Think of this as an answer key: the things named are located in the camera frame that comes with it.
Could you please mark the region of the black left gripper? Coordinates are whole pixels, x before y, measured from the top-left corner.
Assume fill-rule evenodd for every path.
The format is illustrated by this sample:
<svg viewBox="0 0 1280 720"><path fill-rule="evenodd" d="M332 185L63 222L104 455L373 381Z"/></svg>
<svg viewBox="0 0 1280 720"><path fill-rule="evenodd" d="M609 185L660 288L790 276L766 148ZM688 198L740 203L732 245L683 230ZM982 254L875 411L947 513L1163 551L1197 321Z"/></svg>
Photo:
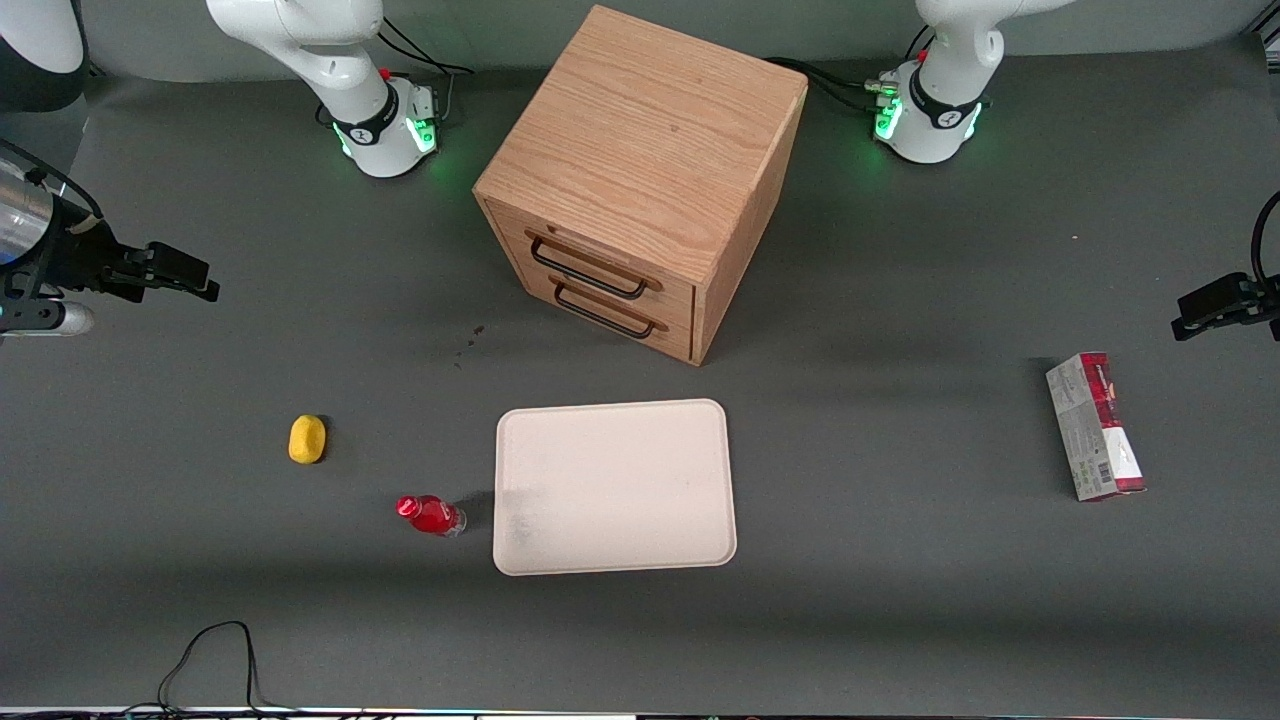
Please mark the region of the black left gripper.
<svg viewBox="0 0 1280 720"><path fill-rule="evenodd" d="M1274 341L1280 341L1279 277L1260 282L1234 272L1199 287L1178 300L1179 315L1172 320L1172 336L1183 342L1210 329L1228 325L1266 323Z"/></svg>

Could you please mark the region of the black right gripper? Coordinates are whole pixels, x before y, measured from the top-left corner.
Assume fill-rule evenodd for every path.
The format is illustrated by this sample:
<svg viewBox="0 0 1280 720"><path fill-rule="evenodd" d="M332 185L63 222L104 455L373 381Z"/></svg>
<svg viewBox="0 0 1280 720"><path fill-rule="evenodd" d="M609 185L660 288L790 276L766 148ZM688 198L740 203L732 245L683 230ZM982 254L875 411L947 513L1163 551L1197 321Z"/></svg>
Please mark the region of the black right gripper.
<svg viewBox="0 0 1280 720"><path fill-rule="evenodd" d="M166 243L125 249L106 223L83 233L70 228L90 218L63 199L31 209L3 209L3 299L52 297L59 291L91 291L141 302L146 290L173 290L216 302L220 284L209 279L209 264ZM104 272L108 269L108 279Z"/></svg>

